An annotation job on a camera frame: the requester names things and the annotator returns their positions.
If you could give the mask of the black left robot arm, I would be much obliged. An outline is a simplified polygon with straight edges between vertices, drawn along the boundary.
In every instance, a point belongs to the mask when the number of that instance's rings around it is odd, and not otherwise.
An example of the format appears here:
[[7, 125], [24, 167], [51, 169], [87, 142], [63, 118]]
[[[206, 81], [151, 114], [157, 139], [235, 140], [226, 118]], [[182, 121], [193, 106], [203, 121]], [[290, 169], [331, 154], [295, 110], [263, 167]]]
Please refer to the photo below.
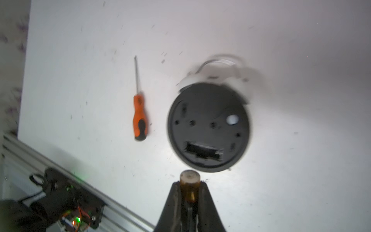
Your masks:
[[77, 197], [67, 190], [52, 192], [29, 206], [21, 201], [1, 201], [2, 232], [45, 232], [48, 227], [76, 209]]

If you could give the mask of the orange handled screwdriver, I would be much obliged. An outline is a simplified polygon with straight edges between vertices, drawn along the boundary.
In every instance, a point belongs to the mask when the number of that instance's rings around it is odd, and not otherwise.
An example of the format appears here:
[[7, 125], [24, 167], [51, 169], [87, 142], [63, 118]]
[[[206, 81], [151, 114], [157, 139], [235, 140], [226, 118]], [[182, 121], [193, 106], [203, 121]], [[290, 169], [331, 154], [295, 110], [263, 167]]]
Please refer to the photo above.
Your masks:
[[143, 141], [147, 138], [148, 134], [148, 123], [145, 111], [144, 96], [140, 92], [139, 82], [139, 67], [137, 56], [134, 57], [135, 66], [135, 83], [136, 83], [136, 94], [134, 95], [134, 117], [133, 117], [133, 130], [134, 138], [137, 141]]

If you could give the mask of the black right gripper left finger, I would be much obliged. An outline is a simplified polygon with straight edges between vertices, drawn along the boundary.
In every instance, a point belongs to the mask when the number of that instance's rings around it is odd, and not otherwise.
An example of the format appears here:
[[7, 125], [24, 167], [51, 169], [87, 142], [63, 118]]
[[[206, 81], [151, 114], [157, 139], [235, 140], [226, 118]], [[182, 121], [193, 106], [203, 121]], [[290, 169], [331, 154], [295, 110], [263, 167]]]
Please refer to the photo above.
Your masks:
[[160, 215], [154, 232], [181, 231], [182, 194], [180, 182], [172, 184], [163, 211]]

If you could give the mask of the black gold AA battery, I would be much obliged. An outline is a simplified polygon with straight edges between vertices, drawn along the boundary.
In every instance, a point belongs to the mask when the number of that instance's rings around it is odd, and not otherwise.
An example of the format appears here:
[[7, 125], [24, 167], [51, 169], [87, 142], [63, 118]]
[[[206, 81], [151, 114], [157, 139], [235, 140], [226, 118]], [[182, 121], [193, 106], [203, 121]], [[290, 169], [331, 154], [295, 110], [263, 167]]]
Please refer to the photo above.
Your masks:
[[185, 170], [180, 174], [180, 189], [182, 198], [189, 203], [196, 203], [199, 197], [201, 176], [193, 170]]

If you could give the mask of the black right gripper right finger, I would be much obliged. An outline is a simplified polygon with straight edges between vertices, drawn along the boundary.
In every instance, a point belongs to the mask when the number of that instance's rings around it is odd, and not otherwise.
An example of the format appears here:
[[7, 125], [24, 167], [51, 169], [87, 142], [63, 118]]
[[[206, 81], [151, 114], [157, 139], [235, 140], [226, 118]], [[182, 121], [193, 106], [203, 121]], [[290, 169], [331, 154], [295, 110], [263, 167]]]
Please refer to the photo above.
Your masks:
[[198, 231], [226, 232], [205, 182], [200, 183], [198, 196]]

